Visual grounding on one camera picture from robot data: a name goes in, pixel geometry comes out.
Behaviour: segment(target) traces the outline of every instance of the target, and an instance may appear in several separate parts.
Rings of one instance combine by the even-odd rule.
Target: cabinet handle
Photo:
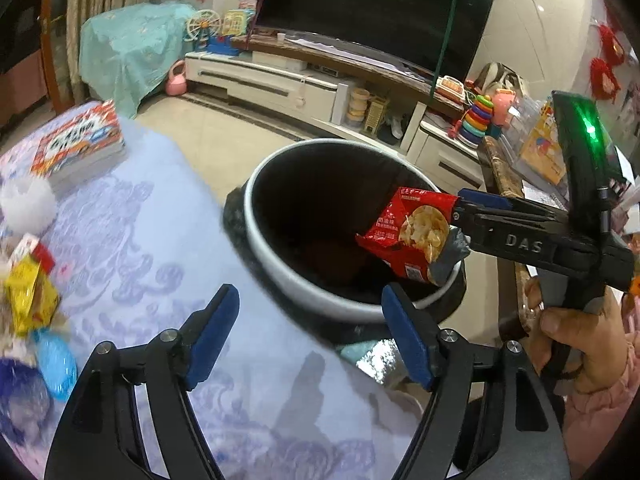
[[[445,155],[440,154],[440,161],[438,162],[438,166],[443,170],[449,171],[449,173],[454,174],[456,177],[461,178],[476,189],[480,189],[480,187],[482,186],[482,182],[478,182],[473,176],[469,174],[469,172],[465,168],[462,168],[459,164],[456,164],[453,160],[450,160],[450,158]]]
[[[233,77],[231,75],[219,74],[216,72],[209,72],[208,70],[200,70],[200,75],[208,76],[208,77],[217,77],[218,79],[224,79],[226,81],[231,81],[233,83],[238,83],[242,86],[249,86],[251,88],[255,88],[258,90],[264,90],[265,92],[270,92],[272,94],[281,95],[283,97],[289,96],[289,91],[283,90],[280,88],[275,88],[273,86],[263,85],[260,83],[254,83],[252,81],[245,81],[243,79]]]

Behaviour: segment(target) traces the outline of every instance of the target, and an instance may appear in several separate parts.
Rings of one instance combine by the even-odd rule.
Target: toy
[[[247,9],[228,10],[222,24],[221,36],[242,36],[246,34],[246,26],[253,11]]]
[[[224,56],[237,56],[240,49],[231,46],[231,38],[233,36],[214,36],[209,39],[207,52],[212,54],[223,54]]]
[[[209,38],[215,36],[222,20],[215,10],[199,10],[187,20],[187,40],[195,41],[194,50],[205,50],[209,44]]]
[[[169,69],[169,81],[164,85],[164,91],[167,95],[182,95],[187,91],[186,65],[184,60],[177,61]]]
[[[462,117],[457,128],[458,138],[465,144],[478,147],[494,116],[494,103],[488,95],[476,96],[472,107]]]
[[[459,104],[462,104],[465,100],[464,85],[449,75],[438,78],[436,82],[436,92]]]
[[[494,96],[494,118],[492,122],[496,126],[504,126],[509,119],[509,108],[516,99],[516,92],[513,90],[499,89]]]

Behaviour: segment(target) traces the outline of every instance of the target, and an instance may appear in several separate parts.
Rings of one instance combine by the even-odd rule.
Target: blue plastic bag
[[[51,398],[36,368],[0,358],[0,432],[19,446],[32,444],[49,414]]]
[[[36,357],[44,381],[56,400],[66,402],[76,386],[76,360],[63,339],[47,328],[33,332]]]

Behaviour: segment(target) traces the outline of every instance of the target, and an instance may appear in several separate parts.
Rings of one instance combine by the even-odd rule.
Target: human hand
[[[525,294],[530,308],[540,305],[542,292],[537,278],[527,282]],[[574,389],[578,393],[590,394],[610,388],[626,368],[628,345],[622,314],[609,287],[605,289],[604,307],[600,314],[569,308],[545,308],[529,339],[527,353],[537,373],[551,358],[552,340],[584,353],[582,371],[574,381]]]

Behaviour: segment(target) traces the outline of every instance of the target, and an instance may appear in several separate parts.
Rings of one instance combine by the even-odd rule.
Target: white plush toy
[[[4,183],[0,208],[14,234],[39,236],[54,221],[58,204],[47,179],[29,174]]]

